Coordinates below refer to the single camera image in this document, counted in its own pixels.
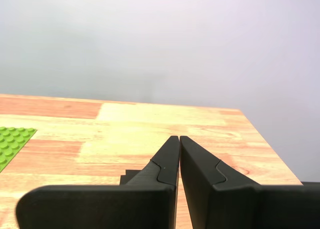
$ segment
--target lego stud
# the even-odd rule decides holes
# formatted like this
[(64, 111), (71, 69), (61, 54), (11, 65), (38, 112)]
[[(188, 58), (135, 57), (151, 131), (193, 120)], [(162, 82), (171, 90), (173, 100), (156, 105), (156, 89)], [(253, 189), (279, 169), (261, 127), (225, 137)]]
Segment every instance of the lego stud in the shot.
[(13, 143), (15, 141), (14, 137), (11, 135), (6, 140), (8, 143)]
[(12, 145), (11, 145), (11, 148), (12, 148), (13, 150), (19, 149), (18, 143), (17, 143), (16, 141), (14, 141), (14, 142), (12, 143)]
[(20, 133), (18, 131), (14, 131), (12, 133), (12, 136), (14, 136), (15, 138), (19, 137), (20, 136)]
[(17, 141), (18, 143), (23, 143), (23, 142), (25, 141), (25, 139), (23, 139), (22, 137), (20, 137), (20, 138), (18, 138), (16, 141)]
[(1, 165), (1, 164), (5, 164), (6, 161), (7, 161), (7, 159), (6, 159), (5, 155), (3, 155), (3, 154), (0, 155), (0, 165)]
[(14, 153), (12, 152), (11, 148), (8, 148), (7, 150), (4, 151), (4, 155), (7, 157), (12, 156)]
[(5, 131), (5, 132), (2, 133), (2, 135), (3, 135), (4, 137), (8, 137), (8, 136), (10, 136), (11, 134), (10, 134), (9, 131)]
[(29, 137), (29, 132), (27, 132), (27, 131), (22, 132), (22, 136), (23, 136), (24, 138)]
[(2, 142), (1, 144), (0, 144), (0, 149), (7, 149), (9, 146), (8, 146), (8, 143), (5, 141), (5, 142)]

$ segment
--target wooden tabletop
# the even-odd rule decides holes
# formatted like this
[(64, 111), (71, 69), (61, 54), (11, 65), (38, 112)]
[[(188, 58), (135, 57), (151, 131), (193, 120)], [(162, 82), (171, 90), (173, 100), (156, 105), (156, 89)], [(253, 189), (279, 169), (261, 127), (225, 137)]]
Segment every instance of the wooden tabletop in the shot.
[[(38, 131), (0, 173), (0, 228), (18, 228), (16, 203), (44, 185), (118, 185), (171, 135), (192, 138), (260, 184), (300, 184), (237, 109), (0, 94), (0, 127)], [(177, 229), (191, 229), (179, 179)]]

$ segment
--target green lego baseplate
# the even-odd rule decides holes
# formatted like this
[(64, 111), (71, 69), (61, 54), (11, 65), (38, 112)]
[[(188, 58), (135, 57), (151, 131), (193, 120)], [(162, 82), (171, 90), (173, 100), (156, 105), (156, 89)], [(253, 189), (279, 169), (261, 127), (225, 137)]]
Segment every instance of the green lego baseplate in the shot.
[(36, 131), (34, 128), (0, 127), (0, 173)]

